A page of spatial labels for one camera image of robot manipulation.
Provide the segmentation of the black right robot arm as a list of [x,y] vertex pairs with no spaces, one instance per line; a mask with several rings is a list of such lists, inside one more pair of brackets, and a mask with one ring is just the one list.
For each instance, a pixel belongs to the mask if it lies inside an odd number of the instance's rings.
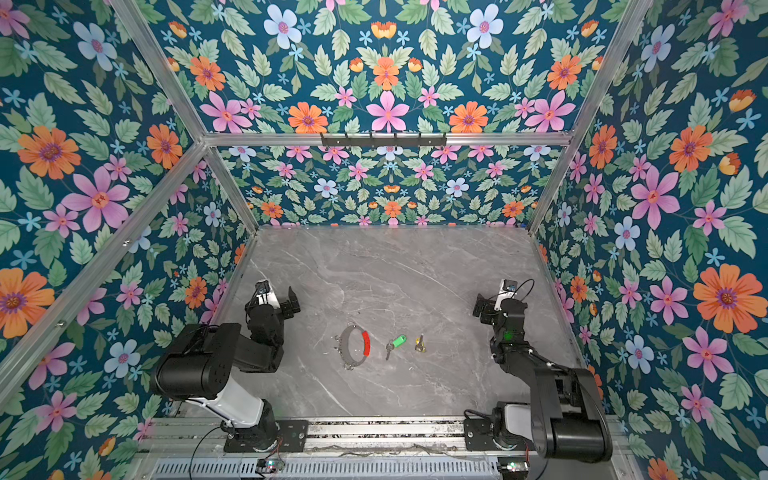
[[610,460],[613,441],[593,375],[540,354],[526,339],[526,309],[513,294],[478,295],[473,308],[473,315],[492,327],[494,362],[529,388],[527,403],[497,403],[489,418],[491,438],[505,448],[527,440],[545,459]]

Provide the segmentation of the yellow capped key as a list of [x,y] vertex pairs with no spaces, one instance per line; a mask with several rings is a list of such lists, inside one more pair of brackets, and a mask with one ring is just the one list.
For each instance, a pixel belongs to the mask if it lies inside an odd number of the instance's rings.
[[424,335],[423,334],[421,334],[417,338],[417,340],[415,342],[414,350],[416,352],[419,352],[419,353],[425,353],[426,352],[426,347],[425,347],[425,344],[424,344]]

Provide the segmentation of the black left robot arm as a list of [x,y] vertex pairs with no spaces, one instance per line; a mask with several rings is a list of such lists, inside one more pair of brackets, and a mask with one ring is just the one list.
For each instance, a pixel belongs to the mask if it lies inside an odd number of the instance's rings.
[[255,285],[244,307],[248,335],[238,323],[184,327],[165,348],[150,380],[152,391],[201,407],[222,420],[233,437],[270,446],[279,427],[270,403],[249,393],[232,376],[277,372],[284,355],[285,322],[301,312],[293,289],[279,299],[267,280]]

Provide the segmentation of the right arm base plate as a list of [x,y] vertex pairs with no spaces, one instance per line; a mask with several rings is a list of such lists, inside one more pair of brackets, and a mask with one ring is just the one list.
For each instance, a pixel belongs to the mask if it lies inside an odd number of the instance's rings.
[[467,451],[528,451],[530,440],[509,433],[490,414],[464,411],[464,442]]

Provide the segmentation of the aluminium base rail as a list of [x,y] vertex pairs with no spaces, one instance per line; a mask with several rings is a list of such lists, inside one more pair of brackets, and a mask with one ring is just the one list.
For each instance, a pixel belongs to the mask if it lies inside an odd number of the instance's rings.
[[458,416],[372,416],[288,418],[278,438],[263,449],[247,449],[233,434],[220,429],[215,417],[176,417],[157,420],[138,444],[142,454],[256,455],[273,453],[316,455],[494,455],[521,452],[533,455],[528,440],[492,438],[490,423]]

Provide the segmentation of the white ventilation grille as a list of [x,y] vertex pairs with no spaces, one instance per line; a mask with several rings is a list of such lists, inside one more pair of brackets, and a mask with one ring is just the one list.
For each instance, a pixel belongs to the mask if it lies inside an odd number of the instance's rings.
[[496,463],[450,457],[160,460],[153,479],[499,479]]

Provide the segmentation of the black hook rail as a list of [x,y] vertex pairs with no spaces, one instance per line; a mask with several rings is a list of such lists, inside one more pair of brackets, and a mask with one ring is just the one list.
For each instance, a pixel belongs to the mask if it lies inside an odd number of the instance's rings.
[[393,134],[321,134],[324,147],[442,147],[448,144],[446,134],[393,133]]

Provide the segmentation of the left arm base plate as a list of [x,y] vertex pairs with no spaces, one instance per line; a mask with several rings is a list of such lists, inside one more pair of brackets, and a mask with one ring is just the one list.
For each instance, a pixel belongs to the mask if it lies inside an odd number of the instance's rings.
[[308,439],[307,420],[267,421],[249,428],[225,427],[225,453],[300,453]]

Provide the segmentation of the silver keyring with keys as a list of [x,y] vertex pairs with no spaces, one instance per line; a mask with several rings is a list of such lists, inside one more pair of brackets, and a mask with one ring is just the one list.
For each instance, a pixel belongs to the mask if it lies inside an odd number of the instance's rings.
[[342,366],[352,371],[362,366],[371,355],[369,332],[355,323],[349,323],[339,334],[333,337],[334,349],[338,353]]

